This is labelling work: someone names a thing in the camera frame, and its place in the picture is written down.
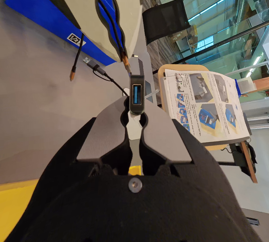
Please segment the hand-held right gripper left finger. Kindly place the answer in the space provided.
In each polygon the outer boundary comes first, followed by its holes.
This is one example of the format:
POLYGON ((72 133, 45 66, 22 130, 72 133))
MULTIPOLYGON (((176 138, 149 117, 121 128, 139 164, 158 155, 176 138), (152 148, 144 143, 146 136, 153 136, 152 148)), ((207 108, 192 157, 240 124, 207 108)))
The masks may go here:
POLYGON ((129 97, 123 96, 96 117, 77 156, 78 163, 109 165, 114 173, 129 173, 133 153, 127 132, 129 97))

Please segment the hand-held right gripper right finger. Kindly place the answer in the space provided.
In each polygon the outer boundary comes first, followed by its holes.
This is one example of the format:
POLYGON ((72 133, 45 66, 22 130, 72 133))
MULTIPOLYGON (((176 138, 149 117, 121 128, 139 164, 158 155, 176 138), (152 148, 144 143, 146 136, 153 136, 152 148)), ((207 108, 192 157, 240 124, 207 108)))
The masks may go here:
POLYGON ((140 123, 139 155, 145 176, 155 175, 162 165, 192 163, 173 120, 164 110, 146 100, 140 123))

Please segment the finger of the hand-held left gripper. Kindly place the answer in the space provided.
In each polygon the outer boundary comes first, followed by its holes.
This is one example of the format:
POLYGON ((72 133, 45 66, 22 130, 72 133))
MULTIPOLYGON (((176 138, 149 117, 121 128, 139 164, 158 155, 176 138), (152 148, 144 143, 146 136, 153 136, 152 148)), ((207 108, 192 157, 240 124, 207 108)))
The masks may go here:
POLYGON ((115 0, 118 24, 124 36, 126 56, 130 58, 134 52, 139 35, 142 18, 143 0, 115 0))
POLYGON ((113 39, 109 23, 102 16, 98 0, 50 0, 94 45, 116 62, 121 50, 113 39))

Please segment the black usb hub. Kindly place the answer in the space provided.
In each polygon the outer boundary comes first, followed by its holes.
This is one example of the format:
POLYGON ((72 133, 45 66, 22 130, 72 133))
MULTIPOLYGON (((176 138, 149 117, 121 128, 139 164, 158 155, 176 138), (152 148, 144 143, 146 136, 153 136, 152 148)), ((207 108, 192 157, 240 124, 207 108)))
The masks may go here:
POLYGON ((144 75, 130 75, 129 110, 133 115, 143 114, 145 109, 144 75))

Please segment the black usb cable orange plugs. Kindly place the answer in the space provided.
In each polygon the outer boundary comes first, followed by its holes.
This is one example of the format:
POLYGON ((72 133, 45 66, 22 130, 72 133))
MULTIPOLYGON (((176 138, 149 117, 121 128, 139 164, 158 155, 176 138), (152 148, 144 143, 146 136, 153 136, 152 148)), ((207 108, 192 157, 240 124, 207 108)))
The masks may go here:
MULTIPOLYGON (((98 0, 98 4, 102 7, 102 9, 104 10, 104 12, 106 13, 106 15, 108 16, 108 18, 109 18, 109 20, 111 22, 111 25, 112 25, 113 31, 114 31, 114 35, 115 35, 115 38, 116 38, 117 46, 118 46, 118 49, 120 51, 120 59, 123 62, 124 66, 125 66, 125 69, 128 72, 128 75, 130 76, 132 74, 130 64, 129 64, 128 58, 127 58, 127 56, 126 56, 126 54, 125 54, 125 52, 123 50, 122 44, 121 44, 121 42, 119 40, 119 36, 117 34, 116 25, 115 25, 115 23, 113 21, 113 18, 110 15, 109 11, 106 9, 105 5, 103 4, 103 2, 101 0, 98 0)), ((84 34, 82 33, 79 49, 78 49, 74 64, 72 66, 72 70, 70 72, 70 77, 69 77, 70 81, 73 81, 74 76, 75 76, 76 64, 77 64, 77 61, 78 61, 78 58, 79 58, 79 55, 80 55, 80 52, 81 52, 81 49, 82 49, 83 40, 84 40, 84 34)))

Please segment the black hub cable grey plug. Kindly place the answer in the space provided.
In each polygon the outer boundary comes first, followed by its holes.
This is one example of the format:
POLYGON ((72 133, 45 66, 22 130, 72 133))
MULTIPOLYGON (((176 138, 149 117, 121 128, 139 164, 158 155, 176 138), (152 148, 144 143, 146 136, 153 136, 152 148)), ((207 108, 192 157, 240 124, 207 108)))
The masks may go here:
POLYGON ((89 58, 83 59, 83 62, 92 69, 92 72, 95 76, 98 78, 107 81, 107 82, 112 82, 114 85, 116 85, 123 93, 125 96, 129 96, 124 89, 119 86, 117 82, 113 78, 111 78, 101 67, 99 64, 94 62, 93 60, 90 60, 89 58))

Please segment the white monitor stand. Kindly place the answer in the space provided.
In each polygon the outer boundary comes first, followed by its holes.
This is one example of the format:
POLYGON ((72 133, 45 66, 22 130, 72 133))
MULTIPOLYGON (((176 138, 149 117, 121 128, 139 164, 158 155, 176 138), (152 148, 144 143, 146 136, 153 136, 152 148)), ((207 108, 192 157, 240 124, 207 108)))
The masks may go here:
POLYGON ((140 124, 141 115, 134 115, 130 111, 128 112, 129 122, 126 125, 128 137, 130 140, 140 139, 142 132, 142 125, 140 124))

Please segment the black mesh chair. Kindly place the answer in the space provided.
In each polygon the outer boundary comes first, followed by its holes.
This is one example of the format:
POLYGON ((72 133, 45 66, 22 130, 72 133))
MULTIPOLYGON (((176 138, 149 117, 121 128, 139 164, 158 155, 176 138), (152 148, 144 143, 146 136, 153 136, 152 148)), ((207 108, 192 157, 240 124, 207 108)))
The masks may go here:
POLYGON ((184 0, 156 5, 142 13, 146 45, 191 27, 184 0))

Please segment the white document holder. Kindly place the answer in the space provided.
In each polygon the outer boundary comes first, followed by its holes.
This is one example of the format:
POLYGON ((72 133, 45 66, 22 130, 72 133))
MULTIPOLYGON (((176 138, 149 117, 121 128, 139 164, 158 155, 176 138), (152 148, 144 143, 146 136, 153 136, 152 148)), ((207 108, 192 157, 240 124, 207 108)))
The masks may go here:
POLYGON ((178 120, 179 117, 179 99, 176 80, 176 71, 165 70, 165 76, 160 79, 162 89, 163 110, 172 118, 178 120))

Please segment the blue plastic bin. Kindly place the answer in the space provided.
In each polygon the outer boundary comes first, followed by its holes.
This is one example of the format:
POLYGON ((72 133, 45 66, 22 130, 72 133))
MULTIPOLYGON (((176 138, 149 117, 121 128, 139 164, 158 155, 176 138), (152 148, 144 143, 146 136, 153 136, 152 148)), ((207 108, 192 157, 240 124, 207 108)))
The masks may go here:
MULTIPOLYGON (((101 1, 113 18, 119 40, 122 44, 123 50, 125 51, 124 40, 122 40, 122 30, 118 25, 118 14, 115 6, 115 0, 101 1)), ((13 10, 60 37, 76 49, 79 49, 82 32, 76 28, 50 0, 5 0, 5 2, 13 10)), ((116 40, 113 27, 108 16, 100 5, 99 9, 102 16, 109 23, 110 33, 113 39, 116 40)), ((85 35, 82 44, 82 51, 106 66, 116 62, 102 52, 85 35)))

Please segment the dark flat monitor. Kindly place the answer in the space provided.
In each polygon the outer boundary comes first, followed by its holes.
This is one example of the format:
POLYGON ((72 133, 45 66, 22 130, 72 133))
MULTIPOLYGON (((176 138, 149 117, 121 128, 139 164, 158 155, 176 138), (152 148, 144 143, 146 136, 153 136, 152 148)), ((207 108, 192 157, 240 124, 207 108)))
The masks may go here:
POLYGON ((146 81, 146 76, 144 73, 144 67, 143 67, 143 62, 138 58, 138 64, 139 64, 139 70, 140 70, 140 75, 143 75, 145 78, 145 95, 148 95, 150 93, 152 93, 151 90, 151 85, 149 82, 146 81))

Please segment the printed instruction sheet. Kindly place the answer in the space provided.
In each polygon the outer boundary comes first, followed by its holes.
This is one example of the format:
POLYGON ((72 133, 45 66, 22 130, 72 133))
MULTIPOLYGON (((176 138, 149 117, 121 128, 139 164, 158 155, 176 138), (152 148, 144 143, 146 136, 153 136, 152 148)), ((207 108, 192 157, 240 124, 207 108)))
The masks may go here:
POLYGON ((178 121, 204 146, 247 140, 249 125, 235 80, 211 71, 176 71, 178 121))

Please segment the cardboard box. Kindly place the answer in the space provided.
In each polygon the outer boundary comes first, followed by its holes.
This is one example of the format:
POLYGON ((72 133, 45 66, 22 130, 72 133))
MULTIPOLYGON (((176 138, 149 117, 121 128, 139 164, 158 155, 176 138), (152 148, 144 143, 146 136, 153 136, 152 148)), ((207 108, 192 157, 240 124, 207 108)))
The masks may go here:
POLYGON ((190 33, 188 32, 188 30, 183 30, 177 33, 174 33, 170 36, 171 42, 175 43, 176 41, 179 41, 185 37, 187 37, 188 35, 190 35, 190 33))

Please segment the light wooden board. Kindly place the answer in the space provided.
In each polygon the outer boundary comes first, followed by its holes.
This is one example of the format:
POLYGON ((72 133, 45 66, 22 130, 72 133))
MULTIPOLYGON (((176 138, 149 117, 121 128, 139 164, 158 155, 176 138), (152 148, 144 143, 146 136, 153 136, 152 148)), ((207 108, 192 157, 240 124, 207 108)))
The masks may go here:
POLYGON ((175 70, 175 71, 208 71, 208 69, 203 65, 189 65, 189 64, 165 64, 160 67, 160 69, 157 71, 158 74, 158 83, 160 87, 160 96, 161 96, 161 103, 162 103, 162 109, 168 113, 168 101, 166 100, 166 91, 164 88, 164 73, 165 70, 175 70))

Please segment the metal railing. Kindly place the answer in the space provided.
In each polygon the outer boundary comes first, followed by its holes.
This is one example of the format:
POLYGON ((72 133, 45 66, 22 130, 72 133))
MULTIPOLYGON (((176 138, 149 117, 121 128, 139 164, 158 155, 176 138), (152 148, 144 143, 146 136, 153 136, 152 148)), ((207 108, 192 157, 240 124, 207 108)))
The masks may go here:
POLYGON ((247 117, 247 121, 251 130, 255 129, 268 129, 269 128, 269 115, 247 117))

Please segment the frosted box with blue edge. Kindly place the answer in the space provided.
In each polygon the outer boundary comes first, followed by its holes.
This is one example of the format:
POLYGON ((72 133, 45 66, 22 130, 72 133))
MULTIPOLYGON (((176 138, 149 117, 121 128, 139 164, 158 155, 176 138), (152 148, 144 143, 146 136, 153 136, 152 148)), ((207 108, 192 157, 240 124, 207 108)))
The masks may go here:
POLYGON ((246 77, 238 80, 235 79, 235 83, 239 98, 249 92, 257 90, 256 84, 253 82, 251 77, 246 77))

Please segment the wooden beam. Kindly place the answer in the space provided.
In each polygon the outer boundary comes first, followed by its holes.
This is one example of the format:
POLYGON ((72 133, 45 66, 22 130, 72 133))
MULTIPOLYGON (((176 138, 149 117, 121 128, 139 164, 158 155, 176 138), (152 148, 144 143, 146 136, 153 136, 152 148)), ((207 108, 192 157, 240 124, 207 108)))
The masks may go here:
POLYGON ((253 92, 268 91, 269 90, 269 77, 254 80, 256 90, 253 92))

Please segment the yellow plastic bin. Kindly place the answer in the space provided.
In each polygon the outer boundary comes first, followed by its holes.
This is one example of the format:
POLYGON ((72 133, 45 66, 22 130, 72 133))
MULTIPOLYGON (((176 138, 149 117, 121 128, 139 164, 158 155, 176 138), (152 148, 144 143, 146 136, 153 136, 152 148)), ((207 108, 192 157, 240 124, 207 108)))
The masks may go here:
POLYGON ((76 162, 46 167, 22 209, 24 187, 1 202, 3 241, 149 241, 154 176, 115 175, 110 165, 76 162))

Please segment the wooden plank with black bracket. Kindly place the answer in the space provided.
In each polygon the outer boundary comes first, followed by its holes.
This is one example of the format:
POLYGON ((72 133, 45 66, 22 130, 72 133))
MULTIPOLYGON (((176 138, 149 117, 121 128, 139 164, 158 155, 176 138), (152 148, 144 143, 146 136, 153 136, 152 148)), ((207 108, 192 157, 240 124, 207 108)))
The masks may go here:
POLYGON ((237 166, 241 169, 241 172, 249 176, 253 183, 257 184, 256 178, 256 154, 253 147, 247 141, 240 143, 229 144, 230 151, 228 151, 232 156, 233 162, 220 162, 220 166, 237 166))

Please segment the glass partition black frame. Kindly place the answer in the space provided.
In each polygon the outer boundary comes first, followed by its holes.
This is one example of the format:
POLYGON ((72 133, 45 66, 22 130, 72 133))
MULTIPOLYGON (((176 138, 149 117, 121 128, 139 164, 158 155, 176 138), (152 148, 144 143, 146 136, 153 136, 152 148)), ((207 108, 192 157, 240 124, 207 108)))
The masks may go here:
POLYGON ((266 61, 268 0, 184 0, 192 32, 176 45, 184 64, 223 73, 266 61))

